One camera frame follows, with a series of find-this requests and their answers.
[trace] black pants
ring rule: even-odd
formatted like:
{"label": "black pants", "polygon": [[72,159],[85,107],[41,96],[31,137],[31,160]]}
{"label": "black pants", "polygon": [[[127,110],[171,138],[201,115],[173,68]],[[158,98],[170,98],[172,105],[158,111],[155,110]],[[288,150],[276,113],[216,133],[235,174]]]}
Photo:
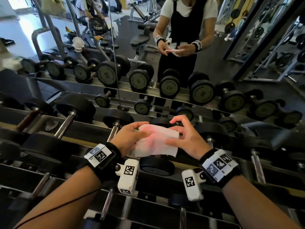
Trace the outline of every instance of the black pants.
{"label": "black pants", "polygon": [[[187,57],[177,57],[171,53],[167,56],[161,55],[159,60],[159,67],[158,67],[158,83],[163,78],[163,73],[167,69],[175,69],[179,72],[180,77],[180,87],[187,88],[188,87],[188,79],[189,76],[193,73],[195,68],[195,63],[197,59],[197,54],[193,54]],[[156,98],[155,105],[164,107],[166,99],[163,98]],[[177,109],[182,105],[181,102],[173,101],[171,108]]]}

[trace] person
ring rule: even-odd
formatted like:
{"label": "person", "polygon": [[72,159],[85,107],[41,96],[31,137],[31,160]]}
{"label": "person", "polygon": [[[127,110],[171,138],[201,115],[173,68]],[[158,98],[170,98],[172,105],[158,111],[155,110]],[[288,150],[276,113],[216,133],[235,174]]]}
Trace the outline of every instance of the person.
{"label": "person", "polygon": [[[212,148],[198,134],[185,115],[175,116],[170,123],[174,124],[178,121],[182,122],[183,127],[174,126],[171,129],[178,131],[182,135],[181,138],[167,139],[165,143],[182,148],[197,160],[202,159]],[[150,132],[134,131],[144,124],[149,123],[134,122],[124,126],[110,141],[110,144],[119,150],[120,157],[128,155],[139,139],[150,135]],[[85,166],[36,205],[14,228],[20,225],[18,227],[20,229],[77,228],[101,186],[101,179],[90,167]],[[222,192],[243,229],[301,229],[242,175],[233,176],[223,186]],[[43,214],[75,199],[78,200]]]}
{"label": "person", "polygon": [[89,19],[93,19],[98,15],[101,19],[104,19],[104,16],[101,14],[97,6],[93,3],[97,0],[77,0],[75,3],[76,17],[79,22],[86,26],[89,24]]}
{"label": "person", "polygon": [[[165,70],[172,68],[180,73],[182,88],[188,87],[188,78],[193,73],[197,52],[208,48],[214,40],[215,24],[218,15],[216,0],[166,0],[153,36],[161,54],[158,67],[158,83]],[[170,25],[172,44],[169,47],[162,37]],[[199,40],[201,30],[203,39]],[[175,54],[169,49],[179,49]],[[155,105],[164,106],[165,99],[157,98]],[[173,102],[171,108],[181,104]]]}
{"label": "person", "polygon": [[248,10],[245,10],[242,13],[242,19],[239,21],[237,28],[234,28],[232,30],[232,32],[230,34],[228,34],[227,37],[224,38],[225,41],[228,41],[228,40],[232,41],[236,37],[237,32],[240,30],[240,28],[242,28],[242,25],[244,24],[248,15],[249,15]]}

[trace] weight bench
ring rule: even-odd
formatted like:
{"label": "weight bench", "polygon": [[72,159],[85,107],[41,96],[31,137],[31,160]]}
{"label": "weight bench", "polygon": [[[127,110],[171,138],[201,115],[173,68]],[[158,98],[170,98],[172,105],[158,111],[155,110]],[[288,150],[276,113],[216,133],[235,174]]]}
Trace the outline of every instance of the weight bench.
{"label": "weight bench", "polygon": [[147,44],[150,40],[150,31],[153,32],[155,30],[155,26],[140,24],[138,25],[138,29],[144,30],[143,34],[136,35],[130,42],[130,45],[136,51],[135,58],[130,59],[130,61],[134,63],[142,63],[142,61],[139,60],[139,56],[143,51],[145,51],[146,48],[158,50],[157,46]]}

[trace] black cable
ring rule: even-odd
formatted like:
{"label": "black cable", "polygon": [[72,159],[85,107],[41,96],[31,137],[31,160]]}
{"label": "black cable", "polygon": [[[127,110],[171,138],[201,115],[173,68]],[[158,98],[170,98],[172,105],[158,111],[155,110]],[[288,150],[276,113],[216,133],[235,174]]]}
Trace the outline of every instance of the black cable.
{"label": "black cable", "polygon": [[28,219],[28,220],[25,220],[23,223],[19,224],[17,227],[14,227],[13,229],[17,229],[17,228],[21,227],[22,225],[24,225],[25,223],[27,223],[27,222],[33,220],[33,219],[36,219],[36,218],[38,218],[38,217],[40,217],[40,216],[42,216],[42,215],[45,215],[46,213],[49,213],[49,212],[54,211],[54,210],[56,210],[56,209],[58,209],[58,208],[61,208],[61,207],[66,206],[66,205],[68,205],[68,204],[70,204],[70,203],[73,203],[73,202],[75,202],[75,201],[77,201],[77,200],[79,200],[79,199],[81,199],[81,198],[84,198],[84,197],[86,197],[86,196],[88,196],[88,195],[91,195],[91,194],[93,194],[94,192],[97,192],[97,191],[99,191],[99,190],[100,190],[100,189],[94,190],[94,191],[89,192],[89,193],[87,193],[87,194],[85,194],[85,195],[83,195],[83,196],[80,196],[80,197],[78,197],[78,198],[76,198],[76,199],[74,199],[74,200],[71,200],[71,201],[66,202],[66,203],[64,203],[64,204],[61,204],[61,205],[59,205],[59,206],[57,206],[57,207],[55,207],[55,208],[52,208],[52,209],[47,210],[47,211],[45,211],[45,212],[43,212],[43,213],[40,213],[39,215],[36,215],[36,216],[34,216],[34,217],[32,217],[32,218],[30,218],[30,219]]}

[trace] wristband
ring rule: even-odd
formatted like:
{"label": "wristband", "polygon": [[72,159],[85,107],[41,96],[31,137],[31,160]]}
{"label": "wristband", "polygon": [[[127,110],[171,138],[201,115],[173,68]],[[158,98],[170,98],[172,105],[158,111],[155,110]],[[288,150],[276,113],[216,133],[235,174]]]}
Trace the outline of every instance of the wristband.
{"label": "wristband", "polygon": [[162,36],[158,35],[158,36],[155,38],[155,43],[156,43],[157,46],[158,46],[158,43],[159,43],[160,41],[166,42],[165,39],[164,39]]}
{"label": "wristband", "polygon": [[101,182],[115,179],[115,167],[121,153],[119,149],[110,142],[105,145],[98,144],[84,158],[86,165],[88,165]]}
{"label": "wristband", "polygon": [[195,47],[196,47],[195,54],[198,53],[199,51],[201,51],[202,43],[200,40],[196,40],[196,41],[192,42],[191,44],[195,45]]}
{"label": "wristband", "polygon": [[220,188],[223,188],[234,176],[240,175],[238,163],[222,149],[208,151],[199,162],[205,176]]}

